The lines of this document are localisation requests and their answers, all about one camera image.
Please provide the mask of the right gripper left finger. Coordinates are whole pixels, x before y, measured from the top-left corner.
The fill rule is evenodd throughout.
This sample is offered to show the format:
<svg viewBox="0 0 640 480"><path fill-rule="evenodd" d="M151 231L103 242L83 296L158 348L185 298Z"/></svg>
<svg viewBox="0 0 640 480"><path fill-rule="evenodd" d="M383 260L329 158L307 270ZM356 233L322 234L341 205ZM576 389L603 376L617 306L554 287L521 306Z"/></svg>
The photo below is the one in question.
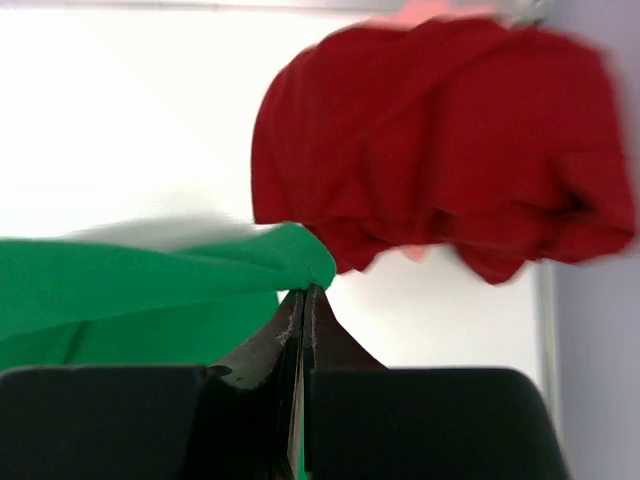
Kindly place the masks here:
<svg viewBox="0 0 640 480"><path fill-rule="evenodd" d="M16 368L1 377L5 479L294 479L305 295L209 366Z"/></svg>

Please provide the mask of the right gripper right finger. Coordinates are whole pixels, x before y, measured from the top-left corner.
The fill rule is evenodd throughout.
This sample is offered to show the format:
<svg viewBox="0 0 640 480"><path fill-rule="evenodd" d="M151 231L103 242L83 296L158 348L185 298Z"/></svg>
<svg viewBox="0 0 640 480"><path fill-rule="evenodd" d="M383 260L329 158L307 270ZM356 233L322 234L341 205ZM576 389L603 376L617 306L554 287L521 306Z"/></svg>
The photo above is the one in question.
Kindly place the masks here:
<svg viewBox="0 0 640 480"><path fill-rule="evenodd" d="M303 314L304 465L311 479L566 479L545 402L507 368L392 369L337 321Z"/></svg>

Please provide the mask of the green t shirt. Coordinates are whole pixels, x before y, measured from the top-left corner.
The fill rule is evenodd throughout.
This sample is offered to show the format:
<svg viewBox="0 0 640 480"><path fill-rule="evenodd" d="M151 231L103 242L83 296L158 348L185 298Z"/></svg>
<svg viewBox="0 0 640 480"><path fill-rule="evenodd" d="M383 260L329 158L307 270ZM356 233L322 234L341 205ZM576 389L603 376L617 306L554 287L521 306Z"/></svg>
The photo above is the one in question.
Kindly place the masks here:
<svg viewBox="0 0 640 480"><path fill-rule="evenodd" d="M325 290L335 273L324 245L294 224L174 252L5 240L1 377L31 367L209 366L288 293Z"/></svg>

